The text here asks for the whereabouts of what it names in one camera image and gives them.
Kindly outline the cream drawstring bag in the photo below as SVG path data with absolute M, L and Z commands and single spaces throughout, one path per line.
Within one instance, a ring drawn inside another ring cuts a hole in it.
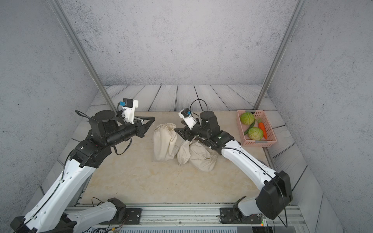
M 178 165 L 182 166 L 188 162 L 191 157 L 189 152 L 189 147 L 191 145 L 191 141 L 184 140 L 181 136 L 177 136 L 176 147 L 178 148 L 177 151 L 177 161 Z
M 191 163 L 196 169 L 203 172 L 211 172 L 217 162 L 219 154 L 201 144 L 200 142 L 194 142 L 189 146 L 189 163 Z
M 183 138 L 175 131 L 174 123 L 157 126 L 153 133 L 153 162 L 173 160 L 178 153 Z

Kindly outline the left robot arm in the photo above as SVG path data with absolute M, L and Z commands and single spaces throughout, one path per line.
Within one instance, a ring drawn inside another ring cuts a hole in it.
M 64 169 L 38 204 L 25 216 L 13 219 L 15 233 L 79 233 L 100 224 L 123 224 L 126 205 L 116 198 L 82 212 L 65 209 L 84 182 L 123 141 L 143 138 L 154 123 L 153 116 L 136 116 L 126 122 L 117 113 L 103 110 L 88 119 L 91 126 L 85 140 L 68 155 Z

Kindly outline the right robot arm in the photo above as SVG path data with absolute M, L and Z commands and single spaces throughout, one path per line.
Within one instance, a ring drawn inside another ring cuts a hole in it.
M 249 154 L 228 132 L 220 129 L 214 112 L 203 111 L 194 118 L 189 108 L 181 110 L 183 128 L 175 131 L 187 141 L 198 139 L 203 145 L 230 160 L 244 172 L 260 191 L 256 198 L 243 197 L 233 205 L 234 220 L 244 222 L 249 216 L 262 214 L 275 220 L 293 199 L 290 177 L 276 172 Z

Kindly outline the pink plastic basket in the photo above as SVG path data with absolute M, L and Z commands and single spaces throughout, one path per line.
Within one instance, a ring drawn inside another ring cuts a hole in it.
M 241 143 L 245 146 L 271 147 L 277 142 L 272 125 L 264 111 L 238 110 L 237 123 Z

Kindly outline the back green cabbage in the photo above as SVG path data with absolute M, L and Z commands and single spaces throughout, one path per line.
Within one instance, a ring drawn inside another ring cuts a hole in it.
M 253 124 L 255 122 L 255 117 L 252 113 L 245 112 L 245 113 L 241 114 L 240 121 L 243 125 L 250 126 L 251 124 Z

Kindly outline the green cabbage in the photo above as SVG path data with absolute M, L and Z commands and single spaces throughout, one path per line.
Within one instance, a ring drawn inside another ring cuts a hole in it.
M 264 137 L 264 132 L 260 128 L 253 127 L 249 129 L 247 135 L 251 140 L 261 140 Z
M 241 114 L 240 121 L 243 125 L 250 126 L 251 124 L 253 124 L 255 122 L 255 117 L 252 113 L 245 112 L 245 113 Z

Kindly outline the green cucumber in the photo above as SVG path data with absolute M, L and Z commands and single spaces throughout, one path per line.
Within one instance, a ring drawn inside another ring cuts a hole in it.
M 244 131 L 244 135 L 248 135 L 249 130 L 255 126 L 255 122 L 256 122 L 256 119 L 254 119 L 253 123 L 250 124 L 250 126 L 248 127 L 246 131 Z

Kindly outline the front green cabbage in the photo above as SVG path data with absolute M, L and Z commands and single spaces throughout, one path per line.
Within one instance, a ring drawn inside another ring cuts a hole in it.
M 253 127 L 249 129 L 247 135 L 251 140 L 261 140 L 264 137 L 264 132 L 260 128 Z

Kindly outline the orange carrot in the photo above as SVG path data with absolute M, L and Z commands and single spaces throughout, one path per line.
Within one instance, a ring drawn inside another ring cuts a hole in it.
M 268 139 L 268 136 L 267 136 L 267 132 L 266 132 L 266 128 L 265 128 L 264 123 L 263 123 L 263 122 L 259 122 L 259 123 L 258 123 L 258 127 L 259 127 L 259 129 L 262 130 L 262 132 L 263 132 L 263 137 L 267 140 L 267 139 Z

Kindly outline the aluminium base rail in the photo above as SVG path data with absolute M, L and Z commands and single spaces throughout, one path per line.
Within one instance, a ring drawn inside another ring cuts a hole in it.
M 273 227 L 275 233 L 308 233 L 304 217 L 298 206 L 288 206 L 275 220 L 261 215 L 262 224 L 221 224 L 220 208 L 233 207 L 229 204 L 128 204 L 126 208 L 141 208 L 138 225 L 127 227 L 263 227 L 269 232 Z

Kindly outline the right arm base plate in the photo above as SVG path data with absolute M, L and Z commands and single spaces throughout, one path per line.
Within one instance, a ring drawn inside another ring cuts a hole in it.
M 223 207 L 220 208 L 220 219 L 221 224 L 262 224 L 262 218 L 260 214 L 254 214 L 250 216 L 243 215 L 238 208 Z

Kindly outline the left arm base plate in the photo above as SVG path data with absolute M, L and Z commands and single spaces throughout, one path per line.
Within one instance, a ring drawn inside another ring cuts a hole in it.
M 141 208 L 120 208 L 110 221 L 101 222 L 100 225 L 138 225 L 141 213 Z

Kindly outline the right aluminium frame post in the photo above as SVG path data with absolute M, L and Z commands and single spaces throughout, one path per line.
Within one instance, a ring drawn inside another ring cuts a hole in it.
M 272 80 L 274 79 L 275 73 L 278 69 L 278 66 L 281 62 L 281 59 L 286 51 L 287 45 L 289 44 L 291 37 L 295 31 L 295 28 L 297 26 L 297 23 L 301 17 L 301 14 L 304 10 L 304 7 L 306 5 L 307 1 L 306 0 L 299 0 L 295 6 L 295 9 L 293 11 L 293 14 L 290 18 L 289 24 L 284 32 L 284 35 L 282 37 L 281 43 L 278 47 L 278 50 L 276 52 L 276 55 L 274 57 L 274 60 L 270 66 L 270 69 L 268 71 L 268 74 L 263 82 L 262 88 L 259 92 L 258 98 L 255 102 L 254 109 L 258 110 L 263 99 L 265 96 L 265 93 L 268 91 Z

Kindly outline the aluminium frame post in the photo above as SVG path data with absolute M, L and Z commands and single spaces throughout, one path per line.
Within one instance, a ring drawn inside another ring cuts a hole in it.
M 71 23 L 69 22 L 61 4 L 57 0 L 48 0 L 48 4 L 53 10 L 54 14 L 56 15 L 57 20 L 59 21 L 60 25 L 62 26 L 63 30 L 65 31 L 66 35 L 68 36 L 69 40 L 73 44 L 75 50 L 78 53 L 81 61 L 83 62 L 84 66 L 86 67 L 87 71 L 89 72 L 92 80 L 96 84 L 97 88 L 99 89 L 100 93 L 104 97 L 104 100 L 109 105 L 112 111 L 117 111 L 116 106 L 114 105 L 112 99 L 110 98 L 106 88 L 104 87 L 101 79 L 99 78 L 98 73 L 96 72 L 95 68 L 93 67 L 87 53 L 85 52 L 78 36 L 76 35 Z
M 274 79 L 275 73 L 278 69 L 278 66 L 281 62 L 281 59 L 286 51 L 287 45 L 289 44 L 291 37 L 295 31 L 295 28 L 297 26 L 297 23 L 301 17 L 301 14 L 304 10 L 304 7 L 306 5 L 307 1 L 306 0 L 299 0 L 295 6 L 295 9 L 293 11 L 293 14 L 290 18 L 289 24 L 284 32 L 284 35 L 282 37 L 281 43 L 278 47 L 278 50 L 276 52 L 276 55 L 274 57 L 274 60 L 270 66 L 270 69 L 268 71 L 268 74 L 263 82 L 262 88 L 259 92 L 258 98 L 255 102 L 254 109 L 258 110 L 263 99 L 265 96 L 265 93 L 268 91 L 272 80 Z

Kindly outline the left aluminium frame post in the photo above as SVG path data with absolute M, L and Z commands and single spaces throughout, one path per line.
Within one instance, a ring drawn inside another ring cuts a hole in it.
M 106 88 L 104 87 L 101 79 L 99 78 L 98 73 L 96 72 L 95 68 L 93 67 L 87 53 L 85 52 L 78 36 L 76 35 L 71 23 L 69 22 L 61 4 L 57 0 L 48 0 L 48 4 L 53 10 L 54 14 L 56 15 L 57 20 L 59 21 L 60 25 L 62 26 L 63 30 L 65 31 L 66 35 L 68 36 L 69 40 L 73 44 L 75 50 L 78 53 L 81 61 L 83 62 L 84 66 L 86 67 L 87 71 L 89 72 L 92 80 L 96 84 L 97 88 L 99 89 L 100 93 L 104 97 L 104 100 L 109 105 L 112 111 L 117 111 L 116 106 L 114 105 L 112 99 L 110 98 Z

